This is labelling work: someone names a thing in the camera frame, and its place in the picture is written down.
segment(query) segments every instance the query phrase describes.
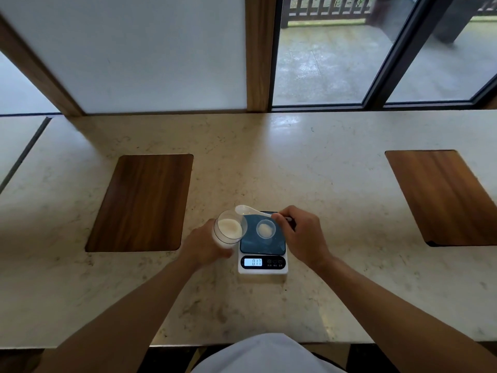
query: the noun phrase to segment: digital display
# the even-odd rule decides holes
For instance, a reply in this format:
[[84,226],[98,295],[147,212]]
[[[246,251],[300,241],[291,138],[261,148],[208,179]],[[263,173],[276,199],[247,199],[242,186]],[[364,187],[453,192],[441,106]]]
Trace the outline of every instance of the digital display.
[[245,258],[244,261],[245,267],[262,267],[262,259],[255,259],[255,258]]

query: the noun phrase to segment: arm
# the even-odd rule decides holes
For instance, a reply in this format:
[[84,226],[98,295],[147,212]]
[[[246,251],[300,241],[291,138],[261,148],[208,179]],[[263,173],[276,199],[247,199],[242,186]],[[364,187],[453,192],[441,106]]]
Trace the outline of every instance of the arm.
[[212,240],[213,222],[193,230],[176,261],[71,335],[35,372],[136,372],[190,276],[231,256]]
[[[295,219],[295,231],[283,216]],[[334,257],[316,215],[289,206],[272,218],[293,255],[328,284],[402,373],[497,371],[497,357],[481,345]]]

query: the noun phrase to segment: hand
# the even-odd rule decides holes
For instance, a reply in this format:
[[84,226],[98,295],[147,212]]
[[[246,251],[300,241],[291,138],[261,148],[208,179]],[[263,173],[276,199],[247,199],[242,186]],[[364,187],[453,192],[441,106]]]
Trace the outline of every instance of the hand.
[[[287,216],[297,223],[295,231],[285,219]],[[290,205],[278,213],[273,213],[271,218],[282,228],[292,254],[310,269],[316,270],[326,258],[332,256],[326,245],[319,217],[315,214]]]
[[194,264],[195,269],[215,262],[220,257],[229,258],[233,249],[222,249],[212,239],[214,219],[211,218],[200,228],[193,229],[179,251],[179,259]]

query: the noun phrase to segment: wooden railing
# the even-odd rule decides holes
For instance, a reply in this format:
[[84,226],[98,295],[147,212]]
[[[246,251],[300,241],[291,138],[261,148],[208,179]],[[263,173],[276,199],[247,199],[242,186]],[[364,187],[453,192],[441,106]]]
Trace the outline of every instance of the wooden railing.
[[374,0],[283,0],[281,28],[288,21],[366,18]]
[[484,0],[476,15],[497,15],[497,0]]

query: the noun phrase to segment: kitchen scale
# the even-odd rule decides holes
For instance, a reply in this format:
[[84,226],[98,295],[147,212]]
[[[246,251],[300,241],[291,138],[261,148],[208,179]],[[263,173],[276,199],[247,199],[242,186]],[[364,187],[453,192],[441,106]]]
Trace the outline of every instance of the kitchen scale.
[[[264,216],[246,215],[245,219],[247,232],[238,243],[238,272],[252,275],[286,275],[288,246],[281,228],[272,219]],[[258,224],[264,220],[269,220],[276,229],[270,238],[262,238],[257,231]]]

